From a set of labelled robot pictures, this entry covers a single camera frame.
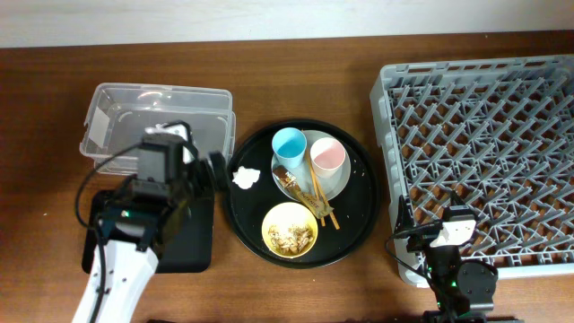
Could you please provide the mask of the white tissue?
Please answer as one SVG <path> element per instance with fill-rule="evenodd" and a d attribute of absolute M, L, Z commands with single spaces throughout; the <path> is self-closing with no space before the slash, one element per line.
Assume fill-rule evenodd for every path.
<path fill-rule="evenodd" d="M 148 135 L 153 134 L 181 135 L 185 133 L 185 128 L 182 125 L 157 124 L 154 127 L 147 127 L 144 130 L 144 132 Z"/>
<path fill-rule="evenodd" d="M 240 166 L 235 172 L 232 173 L 232 182 L 235 183 L 239 188 L 247 190 L 258 182 L 260 174 L 260 170 L 249 169 Z"/>

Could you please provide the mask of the yellow bowl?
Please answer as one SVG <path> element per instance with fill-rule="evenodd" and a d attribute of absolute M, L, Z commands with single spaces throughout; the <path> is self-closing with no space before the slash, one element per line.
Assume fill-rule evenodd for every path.
<path fill-rule="evenodd" d="M 277 225 L 279 227 L 290 227 L 292 225 L 308 226 L 314 232 L 315 241 L 312 243 L 309 249 L 304 251 L 299 256 L 295 257 L 280 256 L 278 253 L 271 250 L 268 230 L 272 225 Z M 267 248 L 279 258 L 288 258 L 288 259 L 300 258 L 306 253 L 308 253 L 314 247 L 314 244 L 318 240 L 317 220 L 313 215 L 313 213 L 311 213 L 306 206 L 294 202 L 285 202 L 274 206 L 265 215 L 261 226 L 261 234 Z"/>

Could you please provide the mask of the brown snack wrapper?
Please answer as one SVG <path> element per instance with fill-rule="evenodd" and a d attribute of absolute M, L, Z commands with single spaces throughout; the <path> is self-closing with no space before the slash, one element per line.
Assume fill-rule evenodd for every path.
<path fill-rule="evenodd" d="M 333 207 L 327 206 L 318 198 L 309 193 L 304 192 L 298 182 L 297 178 L 288 171 L 284 166 L 279 165 L 273 169 L 274 178 L 279 182 L 279 185 L 286 190 L 291 196 L 295 196 L 302 204 L 304 204 L 317 219 L 321 219 L 332 213 Z"/>

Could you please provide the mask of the food scraps pile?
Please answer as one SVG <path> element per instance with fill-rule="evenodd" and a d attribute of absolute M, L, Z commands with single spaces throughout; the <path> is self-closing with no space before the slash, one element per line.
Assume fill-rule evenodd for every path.
<path fill-rule="evenodd" d="M 283 257 L 299 256 L 315 241 L 314 232 L 308 226 L 272 225 L 268 230 L 268 236 L 271 250 Z"/>

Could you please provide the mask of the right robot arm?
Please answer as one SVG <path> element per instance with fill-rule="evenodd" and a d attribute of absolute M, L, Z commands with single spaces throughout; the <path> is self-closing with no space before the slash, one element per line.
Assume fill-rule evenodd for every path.
<path fill-rule="evenodd" d="M 426 264 L 416 269 L 385 247 L 400 266 L 418 275 L 434 292 L 438 308 L 423 312 L 423 323 L 486 322 L 493 310 L 498 269 L 480 260 L 463 260 L 459 247 L 472 238 L 478 216 L 455 191 L 442 218 L 417 225 L 404 196 L 399 197 L 396 226 L 387 241 L 404 240 L 409 253 L 421 252 Z"/>

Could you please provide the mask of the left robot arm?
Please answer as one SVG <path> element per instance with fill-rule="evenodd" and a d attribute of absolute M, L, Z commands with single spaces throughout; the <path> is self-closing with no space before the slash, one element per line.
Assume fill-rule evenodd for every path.
<path fill-rule="evenodd" d="M 211 264 L 215 196 L 229 189 L 219 152 L 201 158 L 191 127 L 178 120 L 148 127 L 135 174 L 93 198 L 81 225 L 96 243 L 76 322 L 128 322 L 157 273 L 200 273 Z"/>

